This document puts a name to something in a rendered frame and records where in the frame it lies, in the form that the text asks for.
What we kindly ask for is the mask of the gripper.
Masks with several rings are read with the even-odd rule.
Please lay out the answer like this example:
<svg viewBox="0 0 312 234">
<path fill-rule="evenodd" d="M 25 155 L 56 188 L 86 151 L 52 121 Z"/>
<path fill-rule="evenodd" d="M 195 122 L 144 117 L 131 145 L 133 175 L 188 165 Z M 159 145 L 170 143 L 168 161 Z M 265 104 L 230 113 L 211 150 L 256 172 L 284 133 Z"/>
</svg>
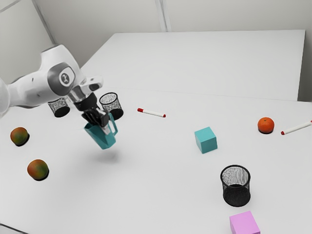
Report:
<svg viewBox="0 0 312 234">
<path fill-rule="evenodd" d="M 102 111 L 97 105 L 96 95 L 89 95 L 84 100 L 74 102 L 75 107 L 82 112 L 81 116 L 91 125 L 102 126 L 102 131 L 109 135 L 111 133 L 108 124 L 108 112 Z"/>
</svg>

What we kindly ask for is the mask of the teal faceted mug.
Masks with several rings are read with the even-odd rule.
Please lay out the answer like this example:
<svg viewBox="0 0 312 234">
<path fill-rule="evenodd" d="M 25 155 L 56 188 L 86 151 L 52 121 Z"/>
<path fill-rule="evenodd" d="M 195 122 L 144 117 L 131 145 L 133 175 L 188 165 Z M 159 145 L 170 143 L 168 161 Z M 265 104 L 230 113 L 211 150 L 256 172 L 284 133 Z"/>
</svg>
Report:
<svg viewBox="0 0 312 234">
<path fill-rule="evenodd" d="M 87 123 L 84 130 L 90 135 L 90 137 L 98 144 L 101 149 L 108 149 L 116 143 L 116 134 L 118 133 L 115 120 L 111 113 L 108 113 L 108 124 L 110 126 L 111 133 L 106 135 L 100 126 L 91 125 Z"/>
</svg>

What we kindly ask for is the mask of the black mesh pen holder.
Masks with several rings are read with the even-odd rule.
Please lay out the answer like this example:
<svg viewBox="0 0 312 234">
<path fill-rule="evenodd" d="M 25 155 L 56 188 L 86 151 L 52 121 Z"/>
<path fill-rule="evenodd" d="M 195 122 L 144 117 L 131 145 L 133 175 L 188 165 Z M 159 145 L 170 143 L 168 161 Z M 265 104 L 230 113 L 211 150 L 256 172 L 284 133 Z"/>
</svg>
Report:
<svg viewBox="0 0 312 234">
<path fill-rule="evenodd" d="M 229 165 L 220 174 L 223 199 L 233 207 L 243 207 L 251 199 L 250 172 L 241 165 Z"/>
<path fill-rule="evenodd" d="M 118 100 L 117 93 L 106 93 L 99 98 L 99 102 L 104 110 L 113 115 L 114 120 L 118 120 L 123 116 L 124 111 Z"/>
<path fill-rule="evenodd" d="M 66 99 L 61 97 L 55 101 L 48 102 L 50 109 L 52 110 L 55 117 L 64 117 L 70 112 Z"/>
</svg>

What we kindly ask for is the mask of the white pen with red caps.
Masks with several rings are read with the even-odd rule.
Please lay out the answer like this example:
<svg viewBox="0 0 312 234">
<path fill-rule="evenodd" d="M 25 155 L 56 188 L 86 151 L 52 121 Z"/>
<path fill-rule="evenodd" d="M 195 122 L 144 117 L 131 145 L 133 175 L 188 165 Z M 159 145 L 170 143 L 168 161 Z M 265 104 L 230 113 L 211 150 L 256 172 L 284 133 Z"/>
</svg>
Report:
<svg viewBox="0 0 312 234">
<path fill-rule="evenodd" d="M 146 110 L 146 109 L 142 109 L 142 108 L 138 108 L 137 111 L 141 112 L 141 113 L 153 115 L 153 116 L 166 117 L 166 114 L 155 112 L 155 111 L 150 111 L 150 110 Z"/>
<path fill-rule="evenodd" d="M 289 128 L 289 129 L 287 129 L 287 130 L 281 131 L 281 135 L 284 136 L 284 135 L 286 135 L 286 134 L 289 134 L 289 133 L 292 133 L 292 132 L 301 130 L 301 129 L 306 128 L 306 127 L 309 127 L 309 126 L 312 126 L 312 120 L 310 120 L 309 122 L 300 124 L 300 125 L 298 125 L 298 126 L 291 127 L 291 128 Z"/>
</svg>

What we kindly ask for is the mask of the red-green mango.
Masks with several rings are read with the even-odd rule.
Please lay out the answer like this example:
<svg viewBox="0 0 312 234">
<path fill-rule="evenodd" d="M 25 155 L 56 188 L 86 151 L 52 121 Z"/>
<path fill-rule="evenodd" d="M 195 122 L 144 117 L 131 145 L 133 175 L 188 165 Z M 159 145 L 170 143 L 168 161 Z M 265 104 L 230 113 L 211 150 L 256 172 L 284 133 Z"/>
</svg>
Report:
<svg viewBox="0 0 312 234">
<path fill-rule="evenodd" d="M 23 127 L 17 127 L 11 131 L 10 139 L 15 145 L 23 145 L 28 139 L 28 132 Z"/>
<path fill-rule="evenodd" d="M 27 166 L 27 172 L 34 180 L 44 180 L 49 174 L 49 168 L 45 161 L 35 159 Z"/>
</svg>

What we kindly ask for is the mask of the teal block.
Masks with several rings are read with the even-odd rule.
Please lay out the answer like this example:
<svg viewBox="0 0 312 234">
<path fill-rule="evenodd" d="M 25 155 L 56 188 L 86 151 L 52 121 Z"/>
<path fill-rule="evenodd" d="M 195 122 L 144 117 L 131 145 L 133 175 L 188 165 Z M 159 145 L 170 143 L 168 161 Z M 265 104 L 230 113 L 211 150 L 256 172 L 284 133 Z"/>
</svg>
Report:
<svg viewBox="0 0 312 234">
<path fill-rule="evenodd" d="M 195 131 L 195 141 L 202 154 L 217 149 L 217 140 L 210 127 Z"/>
</svg>

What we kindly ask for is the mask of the orange fruit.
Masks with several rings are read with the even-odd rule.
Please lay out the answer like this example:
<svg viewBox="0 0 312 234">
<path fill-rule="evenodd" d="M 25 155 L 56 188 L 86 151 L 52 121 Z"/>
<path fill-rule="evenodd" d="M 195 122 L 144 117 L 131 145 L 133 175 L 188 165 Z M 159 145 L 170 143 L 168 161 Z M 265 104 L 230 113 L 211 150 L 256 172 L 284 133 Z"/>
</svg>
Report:
<svg viewBox="0 0 312 234">
<path fill-rule="evenodd" d="M 259 132 L 263 134 L 270 134 L 274 130 L 274 121 L 269 117 L 262 117 L 258 121 L 257 127 Z"/>
</svg>

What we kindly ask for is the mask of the pink block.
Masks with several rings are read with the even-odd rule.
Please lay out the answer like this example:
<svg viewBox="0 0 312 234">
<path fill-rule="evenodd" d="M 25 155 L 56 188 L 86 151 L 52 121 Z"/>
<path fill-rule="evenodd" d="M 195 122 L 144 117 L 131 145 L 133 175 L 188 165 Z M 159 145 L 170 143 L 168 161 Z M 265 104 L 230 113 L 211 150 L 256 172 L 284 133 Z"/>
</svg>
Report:
<svg viewBox="0 0 312 234">
<path fill-rule="evenodd" d="M 229 217 L 232 234 L 261 234 L 251 211 Z"/>
</svg>

